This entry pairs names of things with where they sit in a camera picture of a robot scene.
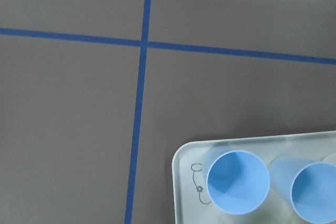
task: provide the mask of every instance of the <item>light blue plastic cup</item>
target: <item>light blue plastic cup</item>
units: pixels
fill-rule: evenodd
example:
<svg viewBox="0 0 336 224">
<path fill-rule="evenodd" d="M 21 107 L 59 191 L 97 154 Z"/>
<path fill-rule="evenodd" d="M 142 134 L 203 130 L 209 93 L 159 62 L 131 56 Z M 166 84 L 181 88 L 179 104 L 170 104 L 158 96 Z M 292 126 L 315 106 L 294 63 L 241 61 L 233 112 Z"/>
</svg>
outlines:
<svg viewBox="0 0 336 224">
<path fill-rule="evenodd" d="M 271 185 L 305 221 L 336 220 L 336 166 L 297 157 L 280 157 L 269 168 Z"/>
<path fill-rule="evenodd" d="M 210 199 L 226 213 L 247 214 L 267 197 L 270 187 L 267 167 L 250 152 L 213 148 L 206 153 L 202 167 Z"/>
</svg>

